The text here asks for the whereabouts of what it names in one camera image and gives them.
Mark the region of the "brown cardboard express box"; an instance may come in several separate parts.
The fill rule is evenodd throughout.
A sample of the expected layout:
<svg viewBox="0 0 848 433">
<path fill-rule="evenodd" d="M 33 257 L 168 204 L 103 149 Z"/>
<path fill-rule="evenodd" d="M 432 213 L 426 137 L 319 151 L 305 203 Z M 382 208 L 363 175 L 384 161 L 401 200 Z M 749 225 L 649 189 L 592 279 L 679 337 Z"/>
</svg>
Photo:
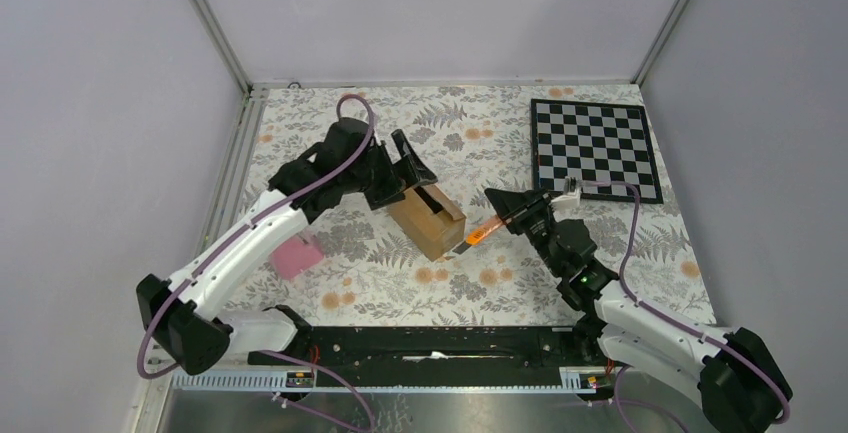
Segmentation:
<svg viewBox="0 0 848 433">
<path fill-rule="evenodd" d="M 437 184 L 407 189 L 388 206 L 390 217 L 423 255 L 435 261 L 465 238 L 466 216 Z"/>
</svg>

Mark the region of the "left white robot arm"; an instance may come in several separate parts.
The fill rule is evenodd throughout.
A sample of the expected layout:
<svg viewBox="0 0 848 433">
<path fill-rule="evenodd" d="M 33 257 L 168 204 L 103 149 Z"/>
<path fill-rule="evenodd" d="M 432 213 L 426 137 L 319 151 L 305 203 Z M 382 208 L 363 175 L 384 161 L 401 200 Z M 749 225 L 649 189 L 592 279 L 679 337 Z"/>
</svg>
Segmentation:
<svg viewBox="0 0 848 433">
<path fill-rule="evenodd" d="M 396 130 L 392 139 L 397 161 L 369 124 L 334 122 L 323 140 L 279 168 L 248 212 L 206 251 L 166 279 L 150 274 L 137 285 L 144 339 L 155 341 L 189 375 L 239 353 L 270 350 L 288 364 L 304 360 L 311 340 L 285 308 L 238 311 L 225 305 L 273 250 L 345 195 L 361 193 L 376 210 L 436 183 L 404 133 Z"/>
</svg>

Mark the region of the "orange black utility knife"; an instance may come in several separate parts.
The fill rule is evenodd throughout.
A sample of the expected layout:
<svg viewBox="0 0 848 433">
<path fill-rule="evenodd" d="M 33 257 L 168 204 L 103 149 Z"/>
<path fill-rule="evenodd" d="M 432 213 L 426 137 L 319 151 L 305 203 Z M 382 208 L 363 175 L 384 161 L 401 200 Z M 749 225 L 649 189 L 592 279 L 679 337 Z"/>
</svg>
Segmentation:
<svg viewBox="0 0 848 433">
<path fill-rule="evenodd" d="M 504 225 L 504 221 L 497 215 L 485 221 L 482 225 L 475 228 L 466 238 L 461 241 L 452 252 L 455 255 L 461 255 L 468 249 L 479 245 L 491 233 L 495 232 Z"/>
</svg>

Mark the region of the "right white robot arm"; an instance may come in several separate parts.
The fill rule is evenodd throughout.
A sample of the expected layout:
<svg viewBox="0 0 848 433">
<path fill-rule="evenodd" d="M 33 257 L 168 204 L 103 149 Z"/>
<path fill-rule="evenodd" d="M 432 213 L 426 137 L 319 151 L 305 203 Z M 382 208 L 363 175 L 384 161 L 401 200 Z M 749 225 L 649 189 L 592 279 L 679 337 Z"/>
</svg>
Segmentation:
<svg viewBox="0 0 848 433">
<path fill-rule="evenodd" d="M 597 245 L 579 219 L 558 220 L 545 190 L 484 191 L 496 217 L 525 236 L 557 279 L 563 300 L 587 328 L 573 339 L 575 355 L 597 365 L 608 358 L 677 390 L 719 432 L 765 432 L 791 415 L 792 389 L 755 332 L 714 327 L 649 302 L 595 256 Z"/>
</svg>

